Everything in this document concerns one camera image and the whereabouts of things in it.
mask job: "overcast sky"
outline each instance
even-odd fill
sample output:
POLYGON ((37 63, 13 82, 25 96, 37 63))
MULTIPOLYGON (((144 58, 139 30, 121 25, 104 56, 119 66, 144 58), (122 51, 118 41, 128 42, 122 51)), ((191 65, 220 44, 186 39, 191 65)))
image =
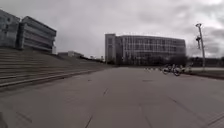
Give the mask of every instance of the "overcast sky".
POLYGON ((207 56, 224 56, 222 0, 0 0, 20 18, 32 16, 55 28, 57 51, 104 55, 104 34, 183 38, 188 55, 199 55, 195 24, 203 23, 207 56))

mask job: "building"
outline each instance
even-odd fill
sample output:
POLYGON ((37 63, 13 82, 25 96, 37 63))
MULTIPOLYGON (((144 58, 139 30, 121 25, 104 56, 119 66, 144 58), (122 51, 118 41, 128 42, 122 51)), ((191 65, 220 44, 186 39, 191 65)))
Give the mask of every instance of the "building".
POLYGON ((53 52, 56 30, 27 16, 19 28, 19 47, 53 52))
POLYGON ((74 51, 68 51, 68 52, 59 52, 59 56, 68 56, 68 57, 75 57, 75 58, 80 58, 83 57, 84 55, 78 52, 74 51))
POLYGON ((185 55, 186 45, 183 39, 105 35, 105 60, 108 63, 149 65, 185 55))
POLYGON ((20 19, 0 10, 0 46, 15 48, 20 19))

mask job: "paved ground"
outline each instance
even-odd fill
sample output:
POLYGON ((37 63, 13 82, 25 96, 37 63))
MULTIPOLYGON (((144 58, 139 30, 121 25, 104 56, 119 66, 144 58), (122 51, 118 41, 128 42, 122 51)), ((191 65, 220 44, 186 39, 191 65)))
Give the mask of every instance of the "paved ground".
POLYGON ((1 93, 0 128, 6 125, 223 128, 224 82, 144 69, 110 69, 1 93))

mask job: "bicycle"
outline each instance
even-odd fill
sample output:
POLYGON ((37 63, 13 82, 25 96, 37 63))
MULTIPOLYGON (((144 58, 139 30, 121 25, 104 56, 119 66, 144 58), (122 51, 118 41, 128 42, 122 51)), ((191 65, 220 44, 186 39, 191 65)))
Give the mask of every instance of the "bicycle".
POLYGON ((173 66, 166 65, 162 71, 163 71, 163 74, 165 75, 167 75, 168 73, 173 73, 175 76, 180 76, 182 72, 181 68, 176 65, 173 65, 173 66))

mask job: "street lamp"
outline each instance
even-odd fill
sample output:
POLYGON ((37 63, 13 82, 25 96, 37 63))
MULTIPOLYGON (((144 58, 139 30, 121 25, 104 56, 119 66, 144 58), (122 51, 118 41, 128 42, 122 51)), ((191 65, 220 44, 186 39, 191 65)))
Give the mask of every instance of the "street lamp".
POLYGON ((202 37, 202 32, 201 32, 201 26, 202 24, 201 23, 198 23, 196 24, 196 27, 198 27, 198 30, 199 30, 199 34, 200 36, 196 39, 200 45, 200 42, 201 41, 201 49, 202 49, 202 56, 203 56, 203 71, 205 70, 205 50, 204 50, 204 42, 203 42, 203 37, 202 37))
POLYGON ((201 40, 201 37, 200 36, 197 36, 196 37, 196 41, 198 42, 198 49, 201 49, 200 40, 201 40))

